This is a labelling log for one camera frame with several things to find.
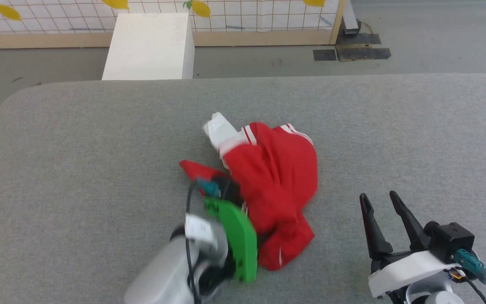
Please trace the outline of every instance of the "green plastic part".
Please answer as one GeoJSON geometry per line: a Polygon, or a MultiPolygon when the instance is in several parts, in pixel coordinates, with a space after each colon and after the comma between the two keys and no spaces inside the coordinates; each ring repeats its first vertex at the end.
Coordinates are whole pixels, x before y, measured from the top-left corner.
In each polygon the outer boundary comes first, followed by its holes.
{"type": "Polygon", "coordinates": [[[235,261],[234,277],[244,283],[254,281],[258,268],[258,240],[251,221],[229,201],[206,196],[205,206],[226,231],[235,261]]]}

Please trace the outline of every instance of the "gray floor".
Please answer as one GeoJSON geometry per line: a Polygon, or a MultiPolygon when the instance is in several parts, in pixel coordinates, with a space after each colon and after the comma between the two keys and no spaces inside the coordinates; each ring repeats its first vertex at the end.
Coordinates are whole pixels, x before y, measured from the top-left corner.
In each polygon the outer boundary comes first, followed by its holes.
{"type": "MultiPolygon", "coordinates": [[[[315,62],[328,46],[197,48],[195,78],[486,73],[486,1],[353,0],[364,31],[379,33],[389,60],[315,62]]],[[[100,79],[107,49],[0,50],[0,105],[39,83],[100,79]]]]}

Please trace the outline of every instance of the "gray fabric tabletop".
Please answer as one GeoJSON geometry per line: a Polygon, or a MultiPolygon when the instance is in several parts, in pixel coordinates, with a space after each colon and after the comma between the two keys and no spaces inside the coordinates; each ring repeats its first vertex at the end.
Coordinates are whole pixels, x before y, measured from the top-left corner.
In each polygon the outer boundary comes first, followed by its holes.
{"type": "MultiPolygon", "coordinates": [[[[486,263],[486,75],[92,81],[23,90],[0,108],[0,304],[119,304],[182,223],[183,159],[221,168],[201,126],[291,122],[316,146],[316,233],[278,272],[214,303],[371,303],[358,196],[386,239],[408,237],[396,190],[424,225],[457,221],[486,263]]],[[[203,214],[199,196],[193,210],[203,214]]],[[[469,285],[455,291],[482,303],[469,285]]]]}

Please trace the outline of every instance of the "yellow lemon print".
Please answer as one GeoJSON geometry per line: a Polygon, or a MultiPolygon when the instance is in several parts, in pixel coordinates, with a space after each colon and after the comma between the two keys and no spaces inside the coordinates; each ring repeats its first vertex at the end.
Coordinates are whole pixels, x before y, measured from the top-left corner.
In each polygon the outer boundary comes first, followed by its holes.
{"type": "Polygon", "coordinates": [[[308,6],[320,6],[321,8],[324,7],[326,0],[303,0],[304,4],[308,6]]]}
{"type": "Polygon", "coordinates": [[[192,10],[196,13],[196,15],[200,17],[209,18],[211,14],[211,9],[207,4],[198,0],[189,0],[187,2],[183,2],[183,6],[187,6],[187,8],[192,10]]]}
{"type": "Polygon", "coordinates": [[[0,4],[0,13],[8,19],[22,21],[20,14],[10,6],[0,4]]]}
{"type": "Polygon", "coordinates": [[[104,4],[116,10],[129,10],[128,0],[103,0],[104,4]]]}

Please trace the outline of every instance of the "grid pattern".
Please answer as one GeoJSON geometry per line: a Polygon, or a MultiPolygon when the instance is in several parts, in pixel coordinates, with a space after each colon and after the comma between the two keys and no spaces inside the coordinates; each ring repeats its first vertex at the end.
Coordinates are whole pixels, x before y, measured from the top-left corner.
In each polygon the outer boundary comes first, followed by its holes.
{"type": "MultiPolygon", "coordinates": [[[[338,0],[324,7],[305,5],[302,0],[203,0],[210,18],[192,10],[193,31],[291,31],[332,30],[338,0]]],[[[129,10],[109,7],[102,0],[0,0],[16,10],[21,21],[0,11],[0,35],[31,33],[109,33],[119,14],[189,12],[184,0],[129,0],[129,10]]]]}

